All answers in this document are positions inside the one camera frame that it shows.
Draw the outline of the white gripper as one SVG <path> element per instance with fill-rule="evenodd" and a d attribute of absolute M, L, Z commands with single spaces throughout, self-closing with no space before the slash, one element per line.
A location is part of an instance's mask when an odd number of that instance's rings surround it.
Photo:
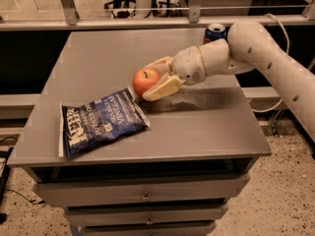
<path fill-rule="evenodd" d="M 146 101 L 156 101 L 180 90 L 183 84 L 193 86 L 203 82 L 206 71 L 198 47 L 191 46 L 179 51 L 173 58 L 162 57 L 145 67 L 155 70 L 161 79 L 142 94 Z"/>

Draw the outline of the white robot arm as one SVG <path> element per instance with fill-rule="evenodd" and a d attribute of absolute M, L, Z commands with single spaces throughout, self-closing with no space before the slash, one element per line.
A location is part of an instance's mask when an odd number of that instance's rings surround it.
<path fill-rule="evenodd" d="M 180 50 L 150 65 L 161 79 L 141 94 L 147 101 L 169 96 L 213 75 L 258 70 L 315 140 L 315 75 L 286 54 L 255 21 L 234 23 L 227 38 Z"/>

